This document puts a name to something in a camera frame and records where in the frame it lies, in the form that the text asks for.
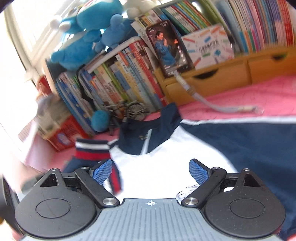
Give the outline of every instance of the picture book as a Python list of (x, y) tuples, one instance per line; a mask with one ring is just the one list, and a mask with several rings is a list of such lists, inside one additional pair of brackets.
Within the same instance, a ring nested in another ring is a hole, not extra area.
[(229, 39), (221, 24), (201, 29), (182, 39), (195, 69), (234, 58)]

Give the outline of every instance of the toy bicycle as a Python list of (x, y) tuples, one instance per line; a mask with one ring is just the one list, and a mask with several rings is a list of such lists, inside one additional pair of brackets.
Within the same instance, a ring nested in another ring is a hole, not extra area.
[[(114, 134), (114, 129), (119, 127), (122, 122), (126, 122), (127, 119), (143, 121), (148, 113), (144, 104), (138, 101), (132, 101), (127, 104), (127, 101), (123, 100), (120, 101), (120, 104), (121, 105), (104, 105), (110, 115), (109, 134), (111, 136)], [(122, 115), (120, 115), (119, 111), (121, 108), (124, 108), (123, 118), (121, 118)]]

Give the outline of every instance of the red box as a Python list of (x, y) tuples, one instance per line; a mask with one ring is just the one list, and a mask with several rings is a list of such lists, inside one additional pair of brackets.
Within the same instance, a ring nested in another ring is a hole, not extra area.
[(57, 151), (75, 146), (77, 138), (89, 138), (75, 118), (71, 115), (54, 135), (47, 140)]

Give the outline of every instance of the white plush toy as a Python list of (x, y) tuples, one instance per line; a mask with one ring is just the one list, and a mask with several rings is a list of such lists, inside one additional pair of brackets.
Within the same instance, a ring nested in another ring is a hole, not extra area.
[(124, 4), (124, 8), (128, 15), (128, 18), (133, 20), (141, 13), (146, 13), (148, 10), (157, 6), (157, 0), (127, 0)]

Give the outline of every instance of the bicycle wheel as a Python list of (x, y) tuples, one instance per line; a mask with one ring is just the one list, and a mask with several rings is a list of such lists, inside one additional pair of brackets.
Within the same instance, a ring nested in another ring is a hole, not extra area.
[(132, 104), (126, 110), (126, 117), (133, 120), (143, 121), (146, 118), (146, 116), (147, 111), (145, 107), (140, 103)]

